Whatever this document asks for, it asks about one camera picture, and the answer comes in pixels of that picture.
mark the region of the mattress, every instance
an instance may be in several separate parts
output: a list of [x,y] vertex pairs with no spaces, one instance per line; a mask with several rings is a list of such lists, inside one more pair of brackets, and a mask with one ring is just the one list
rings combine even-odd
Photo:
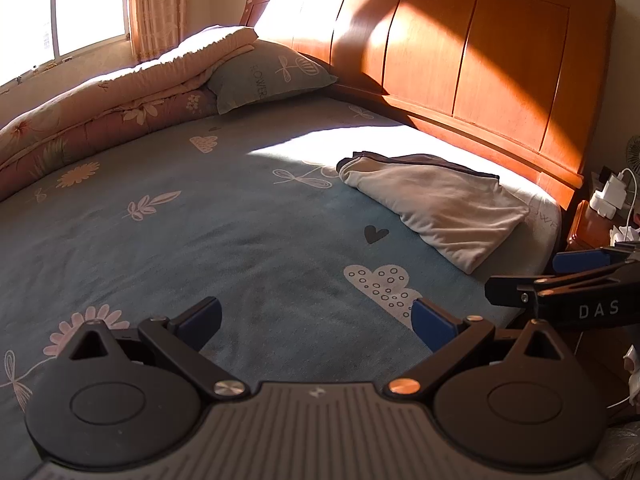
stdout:
[[[340,182],[336,162],[363,150],[498,174],[530,215],[467,276]],[[409,328],[412,298],[499,326],[513,319],[517,310],[488,304],[484,281],[539,273],[559,219],[516,174],[316,95],[173,126],[50,174],[0,203],[2,477],[38,463],[22,410],[84,320],[126,328],[215,296],[222,328],[202,353],[252,387],[381,384],[430,354]],[[379,296],[366,291],[380,283]]]

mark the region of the wooden headboard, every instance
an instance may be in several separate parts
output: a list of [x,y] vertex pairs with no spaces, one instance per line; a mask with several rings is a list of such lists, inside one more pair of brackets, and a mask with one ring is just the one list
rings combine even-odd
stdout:
[[332,96],[493,160],[567,208],[615,0],[247,0],[241,23],[330,66]]

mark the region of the charger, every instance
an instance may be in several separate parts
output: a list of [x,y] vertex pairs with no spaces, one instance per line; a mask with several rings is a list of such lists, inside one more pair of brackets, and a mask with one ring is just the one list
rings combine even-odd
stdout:
[[600,216],[612,219],[617,209],[622,209],[626,199],[626,185],[622,181],[622,172],[612,173],[602,191],[594,191],[589,205]]

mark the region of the gray pillow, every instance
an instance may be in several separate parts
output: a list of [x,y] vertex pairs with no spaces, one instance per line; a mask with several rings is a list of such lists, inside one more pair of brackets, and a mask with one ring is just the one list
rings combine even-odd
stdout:
[[337,80],[295,50],[257,40],[251,52],[236,56],[217,69],[207,81],[207,88],[218,98],[218,113],[226,114],[249,103],[311,92]]

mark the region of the nightstand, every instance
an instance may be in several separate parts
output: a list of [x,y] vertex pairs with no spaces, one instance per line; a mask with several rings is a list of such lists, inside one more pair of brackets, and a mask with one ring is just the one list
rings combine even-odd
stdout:
[[608,246],[610,243],[609,231],[613,229],[613,226],[619,225],[618,217],[614,217],[613,220],[603,218],[589,207],[587,200],[583,200],[575,211],[574,222],[571,224],[571,230],[566,238],[566,250],[587,251]]
[[[609,231],[623,224],[619,216],[613,220],[603,218],[583,200],[575,212],[574,221],[566,240],[567,251],[587,251],[610,243]],[[575,348],[579,332],[562,332],[562,339],[569,348]],[[609,406],[628,395],[629,373],[623,367],[622,357],[631,346],[623,328],[586,330],[582,335],[576,357],[582,368]],[[634,413],[626,404],[618,408],[622,413]]]

